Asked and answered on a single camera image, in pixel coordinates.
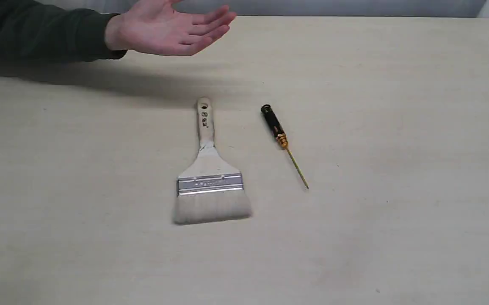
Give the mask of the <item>person's open bare hand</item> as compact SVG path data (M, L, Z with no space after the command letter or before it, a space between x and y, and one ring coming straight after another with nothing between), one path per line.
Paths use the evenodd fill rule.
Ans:
M105 29L110 50L134 50L161 56L192 56L229 31L236 12L220 6L207 14L176 11L176 0L139 0L112 17Z

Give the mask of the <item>dark green sleeved forearm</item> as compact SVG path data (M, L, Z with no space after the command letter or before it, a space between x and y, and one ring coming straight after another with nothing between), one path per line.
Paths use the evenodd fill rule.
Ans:
M89 8L66 10L35 0L0 0L0 58L5 60L88 62L119 59L105 30L115 14Z

